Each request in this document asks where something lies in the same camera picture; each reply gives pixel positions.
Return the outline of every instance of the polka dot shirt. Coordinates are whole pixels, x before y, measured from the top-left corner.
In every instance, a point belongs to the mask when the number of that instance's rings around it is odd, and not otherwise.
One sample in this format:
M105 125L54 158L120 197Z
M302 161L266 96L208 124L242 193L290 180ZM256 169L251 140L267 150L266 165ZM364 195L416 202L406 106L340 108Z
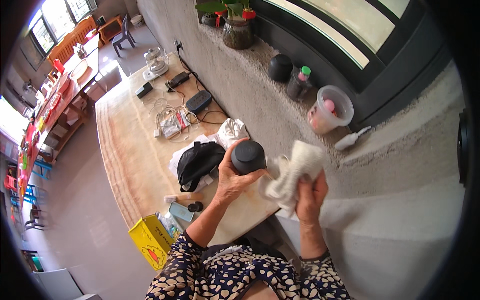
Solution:
M254 254L249 246L201 261L206 248L184 233L173 244L162 272L155 277L145 300L241 299L263 281L279 299L349 299L330 255L302 261L301 273L276 257Z

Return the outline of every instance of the wooden table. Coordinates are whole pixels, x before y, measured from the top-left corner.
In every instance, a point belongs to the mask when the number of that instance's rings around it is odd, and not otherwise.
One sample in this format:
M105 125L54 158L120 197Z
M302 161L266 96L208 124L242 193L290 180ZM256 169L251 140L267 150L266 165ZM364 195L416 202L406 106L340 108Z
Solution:
M111 39L113 39L116 35L121 33L121 18L120 16L116 16L113 19L110 19L105 25L101 26L98 29L98 32L102 36L102 42L107 44Z
M161 78L155 79L153 91L143 98L145 102L161 98L163 95L173 106L182 104L177 94L166 93L165 81L166 78L170 80L187 70L181 66L178 56L172 53L168 56L169 70ZM164 196L180 193L178 180L168 169L172 154L186 147L197 136L201 134L209 136L220 128L220 125L201 123L198 129L190 128L188 134L183 134L189 136L186 141L173 143L164 137L155 139L153 137L153 131L156 129L155 111L149 117L153 105L143 104L135 95L135 91L145 84L142 77L145 70L146 67L132 74L96 103L98 139L105 169L128 228L132 228L140 218L156 211L162 214L168 211L169 204L164 202ZM194 96L198 90L193 76L177 90L185 94L185 101ZM221 110L215 101L208 107L208 111L212 110ZM204 115L205 111L199 114L199 118ZM206 120L223 122L226 117L223 114L212 113ZM216 180L202 190L205 195L203 200L205 206L211 202L217 185ZM276 204L259 196L256 185L250 186L228 208L210 245L229 243L237 239L277 210Z
M40 154L41 147L45 143L45 140L47 139L47 136L50 133L50 131L55 127L55 125L57 124L57 121L59 121L63 112L67 108L70 108L76 113L78 113L79 119L72 126L66 123L62 124L62 127L67 129L67 133L64 134L62 137L58 137L58 136L54 137L59 141L57 147L55 148L55 150L58 152L62 150L66 142L72 137L75 131L77 131L80 125L87 122L88 120L88 115L85 114L83 111L81 111L79 108L77 108L75 105L73 105L72 101L76 99L77 96L81 96L82 98L87 99L87 101L89 100L89 97L83 92L83 90L86 87L88 87L89 84L91 84L91 82L95 79L95 76L98 74L98 36L92 38L90 41L88 41L85 44L85 50L87 50L87 53L90 51L90 55L88 55L88 57L86 58L88 63L87 71L77 81L75 80L70 81L70 84L67 90L62 94L62 99L58 103L57 107L50 112L50 117L48 119L48 122L44 124L43 132L40 133L40 138L38 139L37 144L32 149L31 155L27 157L27 169L21 171L22 170L20 168L21 162L20 160L18 162L18 174L20 174L21 172L23 173L23 180L25 181L25 184L28 183L28 181L30 180L30 176L32 175L32 171L35 166L35 160L36 160L36 157ZM80 61L81 59L77 55L72 56L68 60L68 62L65 63L65 71L66 72L73 71L73 69L75 69L75 67L78 65ZM34 123L34 128L36 128L38 122L40 121L40 118L45 115L47 107L50 106L51 100L52 99L47 100L47 102L43 105L43 107L39 111ZM53 157L50 157L50 156L42 156L42 157L47 162L52 162L56 159L57 155L54 155ZM20 198L20 207L23 207L24 197L20 191L20 185L19 185L18 194Z

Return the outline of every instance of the wall outlet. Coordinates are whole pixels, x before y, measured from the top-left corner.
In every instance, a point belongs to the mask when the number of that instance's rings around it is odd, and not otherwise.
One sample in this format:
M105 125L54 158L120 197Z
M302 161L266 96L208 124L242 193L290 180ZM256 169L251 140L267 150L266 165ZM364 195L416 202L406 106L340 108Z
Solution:
M175 44L175 49L182 49L183 50L183 45L179 40L174 40L173 43Z

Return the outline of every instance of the tiled floor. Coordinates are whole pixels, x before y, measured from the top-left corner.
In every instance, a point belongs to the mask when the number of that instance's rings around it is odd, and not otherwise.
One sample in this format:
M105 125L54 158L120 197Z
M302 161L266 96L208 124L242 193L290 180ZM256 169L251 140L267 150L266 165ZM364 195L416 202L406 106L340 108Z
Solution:
M131 49L125 42L121 59L111 44L100 50L100 69L105 72L98 84L107 90L142 68L143 53L158 46L146 26L132 30L132 35L137 47ZM91 96L98 99L100 90L93 86L90 93L95 96ZM143 299L156 273L130 238L115 202L94 115L67 143L49 177L46 181L33 175L30 181L40 188L40 223L46 227L24 233L28 250L38 251L46 271L67 268L83 293L97 293L103 300ZM31 204L25 203L24 220L29 219L30 209ZM294 258L288 246L271 238L275 229L265 224L253 235L269 236L266 242Z

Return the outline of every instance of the black pouch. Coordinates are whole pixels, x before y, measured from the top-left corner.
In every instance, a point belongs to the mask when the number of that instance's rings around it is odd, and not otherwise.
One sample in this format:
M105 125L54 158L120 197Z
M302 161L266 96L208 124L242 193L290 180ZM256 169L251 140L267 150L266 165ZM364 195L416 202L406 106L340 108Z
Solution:
M215 167L220 165L225 149L215 142L203 143L195 142L193 148L185 151L179 160L177 173L181 192L193 192L197 189L200 178L207 175ZM186 191L183 186L190 184Z

